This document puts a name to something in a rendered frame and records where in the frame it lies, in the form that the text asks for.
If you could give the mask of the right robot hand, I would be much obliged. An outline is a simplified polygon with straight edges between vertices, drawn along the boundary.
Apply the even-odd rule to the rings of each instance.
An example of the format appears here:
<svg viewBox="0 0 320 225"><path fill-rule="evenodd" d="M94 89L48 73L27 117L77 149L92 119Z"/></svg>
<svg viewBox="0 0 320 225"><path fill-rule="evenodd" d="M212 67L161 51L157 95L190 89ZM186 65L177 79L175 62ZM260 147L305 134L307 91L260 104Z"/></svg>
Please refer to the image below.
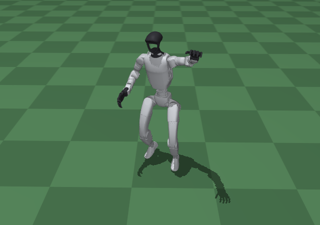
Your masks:
<svg viewBox="0 0 320 225"><path fill-rule="evenodd" d="M119 96L117 98L117 104L120 108L122 108L121 106L121 102L124 100L124 97L127 97L128 96L128 87L125 87L120 93L119 93Z"/></svg>

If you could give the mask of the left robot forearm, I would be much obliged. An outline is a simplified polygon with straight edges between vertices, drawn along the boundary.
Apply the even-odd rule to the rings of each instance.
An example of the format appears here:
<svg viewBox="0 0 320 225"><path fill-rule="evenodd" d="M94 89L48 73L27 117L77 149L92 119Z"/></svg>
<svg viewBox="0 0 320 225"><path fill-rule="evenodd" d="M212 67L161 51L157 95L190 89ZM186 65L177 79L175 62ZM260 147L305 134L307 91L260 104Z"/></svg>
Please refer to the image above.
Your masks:
<svg viewBox="0 0 320 225"><path fill-rule="evenodd" d="M194 65L195 63L198 63L197 60L190 60L190 56L186 56L187 57L187 62L190 64L190 65Z"/></svg>

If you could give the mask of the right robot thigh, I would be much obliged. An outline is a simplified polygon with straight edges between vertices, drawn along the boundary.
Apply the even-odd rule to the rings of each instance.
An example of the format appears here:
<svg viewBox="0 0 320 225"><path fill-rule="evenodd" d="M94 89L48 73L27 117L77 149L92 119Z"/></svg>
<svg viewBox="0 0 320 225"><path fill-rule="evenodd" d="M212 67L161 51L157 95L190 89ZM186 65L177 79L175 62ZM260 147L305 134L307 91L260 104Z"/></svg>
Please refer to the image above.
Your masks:
<svg viewBox="0 0 320 225"><path fill-rule="evenodd" d="M143 139L148 139L151 134L151 130L149 130L148 127L155 105L154 95L147 96L143 100L139 118L139 135Z"/></svg>

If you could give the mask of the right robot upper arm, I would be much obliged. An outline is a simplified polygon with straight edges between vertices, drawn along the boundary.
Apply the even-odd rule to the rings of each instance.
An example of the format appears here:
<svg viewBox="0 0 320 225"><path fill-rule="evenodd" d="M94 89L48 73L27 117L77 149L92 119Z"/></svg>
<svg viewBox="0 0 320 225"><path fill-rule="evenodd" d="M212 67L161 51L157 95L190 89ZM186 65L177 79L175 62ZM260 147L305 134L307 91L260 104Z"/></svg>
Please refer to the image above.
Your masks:
<svg viewBox="0 0 320 225"><path fill-rule="evenodd" d="M142 69L143 65L144 65L144 58L145 58L146 53L142 53L135 62L134 65L134 70L131 74L131 77L134 77L135 79L138 79L138 77L140 76L139 71Z"/></svg>

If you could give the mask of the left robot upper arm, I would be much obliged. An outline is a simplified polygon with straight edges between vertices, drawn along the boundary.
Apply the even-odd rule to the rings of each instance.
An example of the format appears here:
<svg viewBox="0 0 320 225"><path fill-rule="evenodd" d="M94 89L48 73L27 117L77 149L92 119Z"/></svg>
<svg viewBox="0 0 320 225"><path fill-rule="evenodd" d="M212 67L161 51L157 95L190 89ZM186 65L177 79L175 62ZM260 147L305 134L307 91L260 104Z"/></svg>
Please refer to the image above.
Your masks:
<svg viewBox="0 0 320 225"><path fill-rule="evenodd" d="M186 66L186 67L193 67L193 64L189 64L187 61L188 57L177 57L177 56L170 56L167 58L167 63L170 68L175 68L177 66Z"/></svg>

